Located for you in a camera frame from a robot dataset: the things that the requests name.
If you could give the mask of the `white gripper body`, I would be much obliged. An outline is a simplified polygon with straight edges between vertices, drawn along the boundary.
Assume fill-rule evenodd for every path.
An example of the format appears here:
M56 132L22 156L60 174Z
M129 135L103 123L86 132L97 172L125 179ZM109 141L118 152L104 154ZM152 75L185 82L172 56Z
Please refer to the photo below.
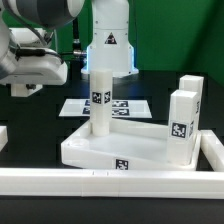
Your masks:
M41 56L21 55L10 72L0 72L0 84L63 85L68 66L53 50L38 49Z

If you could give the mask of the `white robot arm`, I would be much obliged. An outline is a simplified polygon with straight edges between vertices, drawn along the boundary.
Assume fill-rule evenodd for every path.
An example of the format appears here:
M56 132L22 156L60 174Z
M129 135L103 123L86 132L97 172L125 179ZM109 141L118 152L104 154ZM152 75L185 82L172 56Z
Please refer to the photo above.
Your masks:
M85 0L0 0L0 84L62 85L68 66L41 39L23 47L2 18L9 13L31 30L35 24L64 30L81 12ZM106 68L115 77L136 74L134 48L128 40L128 0L92 0L93 38L87 47L86 73Z

